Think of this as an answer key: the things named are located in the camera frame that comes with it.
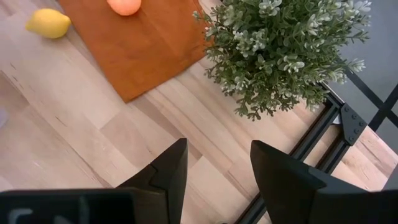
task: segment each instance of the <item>black bracket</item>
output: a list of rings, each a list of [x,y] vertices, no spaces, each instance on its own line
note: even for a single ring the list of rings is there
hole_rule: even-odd
[[[367,124],[348,104],[335,95],[327,85],[321,83],[320,86],[324,90],[330,91],[326,96],[326,102],[324,102],[325,109],[296,144],[290,156],[304,161],[326,130],[339,118],[341,132],[315,166],[317,169],[331,174],[349,147],[353,146],[358,140]],[[236,220],[235,224],[255,224],[266,211],[264,200],[258,193]]]

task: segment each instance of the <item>wooden floor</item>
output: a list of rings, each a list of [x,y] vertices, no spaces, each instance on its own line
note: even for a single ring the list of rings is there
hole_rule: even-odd
[[[288,153],[317,117],[303,104],[254,123],[236,116],[234,99],[203,76],[206,60],[126,105],[74,30],[59,40],[24,30],[38,7],[59,8],[0,0],[0,108],[10,115],[0,129],[0,190],[115,187],[186,137],[182,223],[232,222],[257,194],[250,142]],[[316,164],[336,132],[328,130],[306,163]],[[397,161],[367,128],[333,175],[380,190]]]

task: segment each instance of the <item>yellow lemon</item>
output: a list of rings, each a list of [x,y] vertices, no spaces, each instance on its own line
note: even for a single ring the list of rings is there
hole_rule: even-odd
[[[65,35],[69,25],[69,17],[61,12],[54,9],[39,9],[33,13],[25,28],[43,37],[54,39]]]

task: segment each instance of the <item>brown leather mat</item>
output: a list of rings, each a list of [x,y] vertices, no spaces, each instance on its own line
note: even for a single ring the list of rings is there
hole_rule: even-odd
[[[128,102],[178,75],[204,56],[204,24],[197,0],[142,0],[132,16],[119,16],[106,0],[59,0],[65,14]]]

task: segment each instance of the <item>potted plant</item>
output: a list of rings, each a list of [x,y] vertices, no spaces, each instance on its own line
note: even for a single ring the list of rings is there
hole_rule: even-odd
[[[369,39],[371,3],[352,0],[224,0],[211,14],[193,15],[208,24],[206,75],[225,95],[237,95],[236,112],[249,119],[291,110],[303,98],[311,109],[327,91],[318,83],[344,83],[345,68],[363,60],[340,59],[339,48]]]

